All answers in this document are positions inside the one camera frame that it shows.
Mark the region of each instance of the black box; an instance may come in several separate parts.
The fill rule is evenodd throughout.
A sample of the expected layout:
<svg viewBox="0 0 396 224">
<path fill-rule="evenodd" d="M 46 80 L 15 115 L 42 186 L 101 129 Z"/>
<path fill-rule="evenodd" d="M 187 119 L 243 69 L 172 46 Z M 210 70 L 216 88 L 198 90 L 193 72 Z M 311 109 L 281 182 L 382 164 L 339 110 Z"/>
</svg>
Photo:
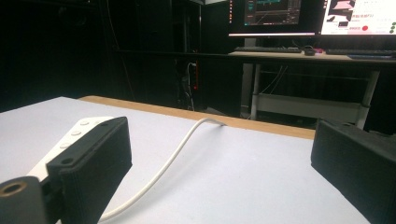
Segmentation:
<svg viewBox="0 0 396 224">
<path fill-rule="evenodd" d="M 319 119 L 312 167 L 372 223 L 396 223 L 396 141 Z"/>
</svg>

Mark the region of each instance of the white table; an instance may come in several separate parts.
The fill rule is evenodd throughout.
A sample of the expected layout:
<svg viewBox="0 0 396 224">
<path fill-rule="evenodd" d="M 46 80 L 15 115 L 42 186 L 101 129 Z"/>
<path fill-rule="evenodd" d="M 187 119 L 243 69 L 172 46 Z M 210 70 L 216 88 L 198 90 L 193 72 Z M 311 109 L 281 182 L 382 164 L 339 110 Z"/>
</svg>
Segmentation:
<svg viewBox="0 0 396 224">
<path fill-rule="evenodd" d="M 27 174 L 76 123 L 125 116 L 133 167 L 107 211 L 139 191 L 195 120 L 56 98 L 0 114 L 0 182 Z M 205 123 L 143 198 L 106 223 L 368 223 L 310 165 L 312 140 Z"/>
</svg>

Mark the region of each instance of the white controller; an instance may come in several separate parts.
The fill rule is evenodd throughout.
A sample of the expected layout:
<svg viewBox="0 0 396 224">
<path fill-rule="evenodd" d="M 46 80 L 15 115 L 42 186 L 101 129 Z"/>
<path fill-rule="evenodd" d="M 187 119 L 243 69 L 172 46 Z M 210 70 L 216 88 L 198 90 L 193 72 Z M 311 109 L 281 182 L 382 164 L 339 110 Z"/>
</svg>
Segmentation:
<svg viewBox="0 0 396 224">
<path fill-rule="evenodd" d="M 95 117 L 85 118 L 79 120 L 72 129 L 53 147 L 47 155 L 27 174 L 36 176 L 40 181 L 44 180 L 47 176 L 46 164 L 58 156 L 61 152 L 75 143 L 80 137 L 89 132 L 99 123 L 113 119 L 113 117 Z"/>
</svg>

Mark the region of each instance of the screen display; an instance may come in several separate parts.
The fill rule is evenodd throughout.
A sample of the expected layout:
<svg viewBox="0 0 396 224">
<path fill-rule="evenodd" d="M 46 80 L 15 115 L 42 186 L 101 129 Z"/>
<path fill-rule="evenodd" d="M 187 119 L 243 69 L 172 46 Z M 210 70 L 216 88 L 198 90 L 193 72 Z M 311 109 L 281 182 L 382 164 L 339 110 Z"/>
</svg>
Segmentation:
<svg viewBox="0 0 396 224">
<path fill-rule="evenodd" d="M 395 0 L 328 0 L 322 35 L 395 35 Z"/>
<path fill-rule="evenodd" d="M 298 24 L 299 0 L 258 0 L 245 2 L 245 25 Z"/>
<path fill-rule="evenodd" d="M 230 0 L 229 36 L 317 35 L 324 0 Z"/>
</svg>

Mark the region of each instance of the wooden table edge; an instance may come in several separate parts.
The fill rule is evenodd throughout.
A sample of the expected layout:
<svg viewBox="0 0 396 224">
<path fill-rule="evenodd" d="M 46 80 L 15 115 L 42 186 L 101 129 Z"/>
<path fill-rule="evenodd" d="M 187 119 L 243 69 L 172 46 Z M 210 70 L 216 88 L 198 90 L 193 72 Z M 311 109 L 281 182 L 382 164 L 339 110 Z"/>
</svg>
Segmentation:
<svg viewBox="0 0 396 224">
<path fill-rule="evenodd" d="M 315 136 L 315 130 L 310 130 L 310 129 L 291 127 L 287 125 L 267 123 L 256 120 L 239 119 L 239 118 L 232 118 L 232 117 L 226 117 L 220 115 L 206 114 L 201 112 L 182 110 L 182 109 L 176 109 L 176 108 L 159 106 L 159 105 L 147 105 L 132 101 L 107 98 L 102 96 L 95 96 L 95 95 L 84 96 L 79 98 L 79 100 L 90 103 L 101 104 L 101 105 L 112 105 L 116 107 L 174 116 L 183 119 L 198 120 L 203 118 L 212 118 L 222 121 L 230 127 L 254 130 L 259 132 L 276 133 L 276 134 L 282 134 L 286 136 L 299 137 L 305 139 L 314 139 Z"/>
</svg>

